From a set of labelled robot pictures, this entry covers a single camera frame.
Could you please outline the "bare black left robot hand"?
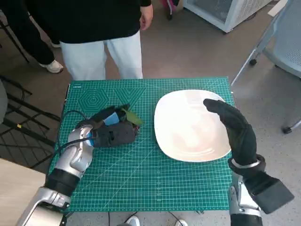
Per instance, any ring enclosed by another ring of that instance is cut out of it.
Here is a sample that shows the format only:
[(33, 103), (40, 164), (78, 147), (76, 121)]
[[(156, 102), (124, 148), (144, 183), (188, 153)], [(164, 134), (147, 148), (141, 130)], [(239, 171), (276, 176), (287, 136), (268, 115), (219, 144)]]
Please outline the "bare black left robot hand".
[(126, 113), (124, 110), (128, 110), (130, 104), (121, 106), (109, 106), (105, 109), (100, 110), (98, 113), (93, 115), (87, 120), (82, 120), (76, 125), (76, 129), (82, 126), (91, 125), (93, 129), (102, 127), (103, 125), (109, 126), (126, 120)]

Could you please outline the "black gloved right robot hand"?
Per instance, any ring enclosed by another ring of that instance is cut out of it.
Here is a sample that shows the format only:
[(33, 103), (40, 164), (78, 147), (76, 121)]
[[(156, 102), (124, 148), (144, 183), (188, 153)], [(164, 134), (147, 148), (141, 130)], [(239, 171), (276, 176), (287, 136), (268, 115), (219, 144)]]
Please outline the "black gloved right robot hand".
[(219, 115), (226, 127), (234, 161), (241, 166), (257, 162), (256, 136), (242, 113), (220, 100), (205, 99), (203, 103), (208, 111)]

